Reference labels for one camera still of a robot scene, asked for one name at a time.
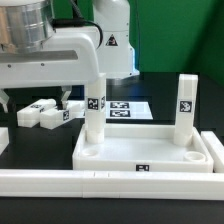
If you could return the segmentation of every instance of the circular hole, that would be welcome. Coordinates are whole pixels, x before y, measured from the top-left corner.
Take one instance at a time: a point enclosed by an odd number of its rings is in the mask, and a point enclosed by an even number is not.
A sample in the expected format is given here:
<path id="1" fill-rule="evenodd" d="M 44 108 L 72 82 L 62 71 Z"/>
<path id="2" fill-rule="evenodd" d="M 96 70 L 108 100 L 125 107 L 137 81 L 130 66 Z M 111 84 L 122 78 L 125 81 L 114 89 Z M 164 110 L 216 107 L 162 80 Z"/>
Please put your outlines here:
<path id="1" fill-rule="evenodd" d="M 205 155 L 200 152 L 187 152 L 184 155 L 184 161 L 188 162 L 205 162 Z"/>
<path id="2" fill-rule="evenodd" d="M 85 149 L 82 151 L 81 155 L 84 157 L 91 157 L 98 154 L 98 151 L 96 149 Z"/>

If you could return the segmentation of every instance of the black surface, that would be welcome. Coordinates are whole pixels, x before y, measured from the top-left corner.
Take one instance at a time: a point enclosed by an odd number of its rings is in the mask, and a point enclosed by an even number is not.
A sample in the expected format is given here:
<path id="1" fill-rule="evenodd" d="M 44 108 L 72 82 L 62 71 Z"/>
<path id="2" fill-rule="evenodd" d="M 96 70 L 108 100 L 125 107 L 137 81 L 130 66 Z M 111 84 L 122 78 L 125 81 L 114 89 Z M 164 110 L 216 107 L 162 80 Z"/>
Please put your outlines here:
<path id="1" fill-rule="evenodd" d="M 224 88 L 200 75 L 195 126 L 212 130 L 224 141 Z M 178 74 L 151 73 L 139 82 L 108 86 L 107 100 L 148 101 L 154 120 L 108 120 L 119 123 L 174 124 Z M 60 88 L 7 90 L 17 110 L 40 98 L 60 98 Z M 83 98 L 74 87 L 71 99 Z M 19 128 L 16 114 L 0 114 L 9 127 L 10 145 L 0 156 L 0 168 L 72 169 L 71 155 L 83 124 L 75 119 L 55 130 L 38 125 Z M 6 223 L 224 223 L 223 201 L 133 200 L 77 198 L 0 198 L 0 224 Z"/>

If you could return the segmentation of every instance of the white post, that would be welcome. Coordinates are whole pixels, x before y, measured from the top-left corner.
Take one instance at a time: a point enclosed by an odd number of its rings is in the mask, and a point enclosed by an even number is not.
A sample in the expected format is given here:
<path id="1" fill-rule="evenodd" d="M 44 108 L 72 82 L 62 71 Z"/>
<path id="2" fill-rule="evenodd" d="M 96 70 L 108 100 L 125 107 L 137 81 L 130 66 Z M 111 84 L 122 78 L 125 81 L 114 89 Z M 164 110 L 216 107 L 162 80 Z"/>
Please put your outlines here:
<path id="1" fill-rule="evenodd" d="M 197 75 L 179 77 L 174 144 L 189 146 L 192 141 L 194 111 L 197 95 Z"/>
<path id="2" fill-rule="evenodd" d="M 89 143 L 99 144 L 104 141 L 106 123 L 106 74 L 85 86 L 85 127 Z"/>

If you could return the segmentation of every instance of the metal cylinder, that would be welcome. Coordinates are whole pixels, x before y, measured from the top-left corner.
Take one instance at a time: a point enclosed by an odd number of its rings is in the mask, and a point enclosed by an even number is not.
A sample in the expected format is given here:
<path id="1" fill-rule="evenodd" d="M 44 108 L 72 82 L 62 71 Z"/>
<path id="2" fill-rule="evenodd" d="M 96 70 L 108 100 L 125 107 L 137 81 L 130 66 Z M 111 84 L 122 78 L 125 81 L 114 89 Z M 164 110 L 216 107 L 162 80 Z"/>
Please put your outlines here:
<path id="1" fill-rule="evenodd" d="M 0 6 L 0 44 L 7 53 L 39 51 L 53 35 L 50 0 L 21 6 Z"/>

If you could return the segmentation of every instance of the green wall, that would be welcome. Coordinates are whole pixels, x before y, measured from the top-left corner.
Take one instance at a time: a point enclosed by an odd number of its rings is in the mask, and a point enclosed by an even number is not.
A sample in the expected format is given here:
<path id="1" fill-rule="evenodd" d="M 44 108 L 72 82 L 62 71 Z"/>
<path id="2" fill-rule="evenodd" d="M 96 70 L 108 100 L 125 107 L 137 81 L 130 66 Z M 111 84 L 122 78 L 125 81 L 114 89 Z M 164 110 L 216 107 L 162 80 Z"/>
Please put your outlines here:
<path id="1" fill-rule="evenodd" d="M 56 17 L 71 17 L 68 2 L 54 0 Z M 130 41 L 141 72 L 201 72 L 224 85 L 224 1 L 129 2 Z M 84 17 L 91 19 L 91 0 L 79 0 L 79 6 Z"/>

